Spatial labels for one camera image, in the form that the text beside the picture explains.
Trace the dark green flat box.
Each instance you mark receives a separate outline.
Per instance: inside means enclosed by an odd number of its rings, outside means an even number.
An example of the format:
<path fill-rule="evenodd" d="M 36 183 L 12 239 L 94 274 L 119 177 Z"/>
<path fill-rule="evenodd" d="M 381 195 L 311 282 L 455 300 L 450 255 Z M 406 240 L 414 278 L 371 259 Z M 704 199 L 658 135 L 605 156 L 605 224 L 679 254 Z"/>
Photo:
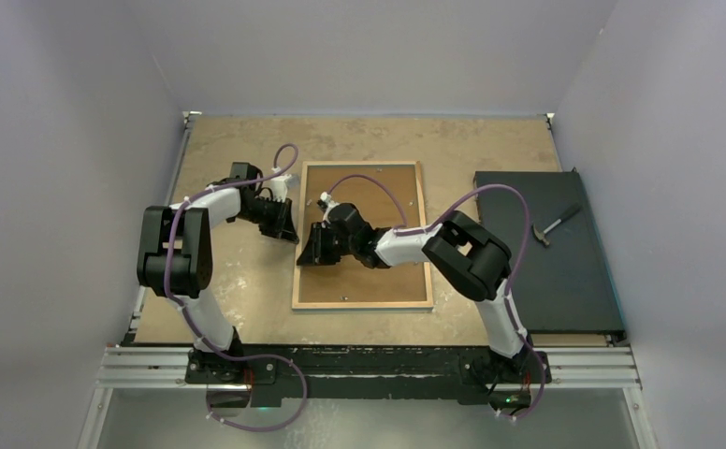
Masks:
<path fill-rule="evenodd" d="M 566 172 L 478 171 L 475 186 L 509 185 L 476 198 L 480 222 L 513 253 L 527 249 L 516 276 L 516 309 L 530 333 L 618 334 L 625 330 L 603 247 L 580 175 Z M 531 225 L 545 227 L 567 207 L 582 209 L 548 234 L 544 248 Z"/>

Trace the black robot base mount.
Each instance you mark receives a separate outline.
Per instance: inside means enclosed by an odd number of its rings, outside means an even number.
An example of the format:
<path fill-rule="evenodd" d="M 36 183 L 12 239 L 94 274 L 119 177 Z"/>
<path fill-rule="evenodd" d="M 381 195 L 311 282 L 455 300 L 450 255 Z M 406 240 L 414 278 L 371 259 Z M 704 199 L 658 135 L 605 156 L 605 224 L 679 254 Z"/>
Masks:
<path fill-rule="evenodd" d="M 444 399 L 520 408 L 552 381 L 546 353 L 503 358 L 486 346 L 362 346 L 243 343 L 224 359 L 192 349 L 187 384 L 235 385 L 255 407 L 285 398 Z"/>

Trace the aluminium front rail frame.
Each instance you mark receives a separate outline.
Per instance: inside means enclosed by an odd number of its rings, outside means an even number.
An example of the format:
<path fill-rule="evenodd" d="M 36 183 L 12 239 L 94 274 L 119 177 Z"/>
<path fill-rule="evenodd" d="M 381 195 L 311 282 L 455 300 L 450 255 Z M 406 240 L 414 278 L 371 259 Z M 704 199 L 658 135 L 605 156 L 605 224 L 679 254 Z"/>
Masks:
<path fill-rule="evenodd" d="M 289 427 L 253 433 L 208 418 L 183 347 L 105 352 L 81 448 L 654 448 L 628 348 L 549 348 L 552 381 L 514 424 L 452 400 L 312 398 Z"/>

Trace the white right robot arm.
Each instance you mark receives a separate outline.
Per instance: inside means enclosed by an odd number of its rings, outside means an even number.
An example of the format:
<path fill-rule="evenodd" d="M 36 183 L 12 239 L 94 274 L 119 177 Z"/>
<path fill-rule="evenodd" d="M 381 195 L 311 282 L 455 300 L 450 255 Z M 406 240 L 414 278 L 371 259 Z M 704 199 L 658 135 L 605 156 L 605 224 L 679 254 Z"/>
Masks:
<path fill-rule="evenodd" d="M 529 332 L 515 307 L 512 284 L 523 253 L 513 258 L 508 245 L 467 214 L 453 210 L 425 227 L 374 227 L 351 203 L 326 207 L 311 224 L 299 267 L 327 267 L 352 256 L 369 269 L 430 263 L 463 297 L 473 301 L 483 322 L 491 367 L 505 381 L 524 373 Z"/>

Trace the small black hammer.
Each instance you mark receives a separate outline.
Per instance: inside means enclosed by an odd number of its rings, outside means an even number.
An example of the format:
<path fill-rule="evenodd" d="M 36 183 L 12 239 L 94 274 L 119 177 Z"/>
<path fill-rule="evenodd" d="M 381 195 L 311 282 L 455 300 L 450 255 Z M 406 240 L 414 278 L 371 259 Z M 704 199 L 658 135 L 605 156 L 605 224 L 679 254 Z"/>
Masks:
<path fill-rule="evenodd" d="M 580 210 L 582 209 L 582 205 L 580 203 L 573 203 L 569 207 L 567 207 L 553 222 L 548 224 L 545 227 L 540 227 L 537 224 L 531 225 L 531 231 L 534 239 L 541 244 L 544 248 L 548 248 L 550 246 L 550 241 L 548 239 L 548 234 L 553 231 L 555 228 L 560 226 L 562 223 L 570 220 L 572 217 L 574 217 Z"/>

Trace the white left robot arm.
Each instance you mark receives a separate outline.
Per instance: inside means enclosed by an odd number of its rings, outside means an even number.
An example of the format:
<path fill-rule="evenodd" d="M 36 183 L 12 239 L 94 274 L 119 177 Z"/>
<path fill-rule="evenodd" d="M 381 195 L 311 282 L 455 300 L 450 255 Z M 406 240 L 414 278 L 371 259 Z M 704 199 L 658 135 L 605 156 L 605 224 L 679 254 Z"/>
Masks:
<path fill-rule="evenodd" d="M 265 237 L 298 243 L 288 196 L 297 184 L 297 178 L 280 169 L 267 176 L 249 163 L 235 163 L 229 177 L 200 193 L 143 212 L 138 281 L 175 307 L 190 328 L 195 349 L 212 354 L 209 370 L 221 382 L 239 379 L 249 358 L 210 289 L 211 231 L 242 220 L 257 225 Z"/>

